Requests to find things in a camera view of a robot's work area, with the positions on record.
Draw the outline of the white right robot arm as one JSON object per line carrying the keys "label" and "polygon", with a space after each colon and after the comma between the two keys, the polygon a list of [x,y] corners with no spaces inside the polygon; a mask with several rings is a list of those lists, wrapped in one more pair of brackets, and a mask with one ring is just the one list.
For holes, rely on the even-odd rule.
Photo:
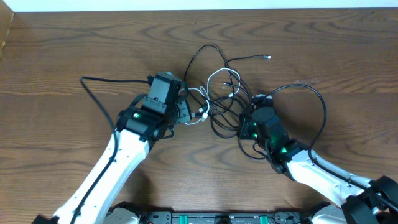
{"label": "white right robot arm", "polygon": [[239,116],[238,138],[253,140],[254,150],[278,173],[305,184],[328,200],[308,216],[310,223],[397,223],[397,182],[348,172],[289,138],[275,109],[262,107]]}

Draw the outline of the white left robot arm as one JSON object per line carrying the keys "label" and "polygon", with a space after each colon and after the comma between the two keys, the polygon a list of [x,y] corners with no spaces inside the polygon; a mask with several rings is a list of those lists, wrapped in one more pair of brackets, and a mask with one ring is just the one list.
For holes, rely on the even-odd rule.
{"label": "white left robot arm", "polygon": [[185,111],[184,101],[165,104],[137,96],[120,112],[103,155],[78,190],[51,218],[38,215],[34,223],[103,223],[133,170],[157,141],[167,139],[166,130],[179,124]]}

